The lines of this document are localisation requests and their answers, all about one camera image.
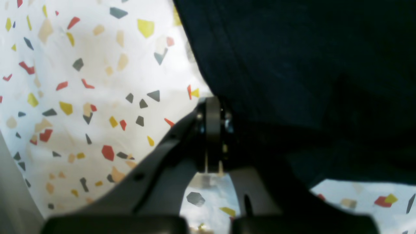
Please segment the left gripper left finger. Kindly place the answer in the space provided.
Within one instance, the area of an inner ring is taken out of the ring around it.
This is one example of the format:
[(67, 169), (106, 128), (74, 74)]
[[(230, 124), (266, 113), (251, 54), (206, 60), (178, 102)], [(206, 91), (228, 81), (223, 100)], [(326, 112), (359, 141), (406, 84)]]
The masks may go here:
[(42, 234), (188, 234), (179, 213), (197, 172), (217, 173), (222, 160), (223, 107), (202, 98), (161, 143), (98, 201), (50, 218)]

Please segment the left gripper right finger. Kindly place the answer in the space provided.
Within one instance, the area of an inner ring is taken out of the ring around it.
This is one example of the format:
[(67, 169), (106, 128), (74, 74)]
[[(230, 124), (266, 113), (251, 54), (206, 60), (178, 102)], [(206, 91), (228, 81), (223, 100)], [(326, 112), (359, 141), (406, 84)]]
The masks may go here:
[(234, 234), (377, 234), (369, 215), (342, 211), (313, 195), (289, 161), (333, 148), (335, 139), (300, 126), (243, 122), (221, 109), (221, 162), (237, 194)]

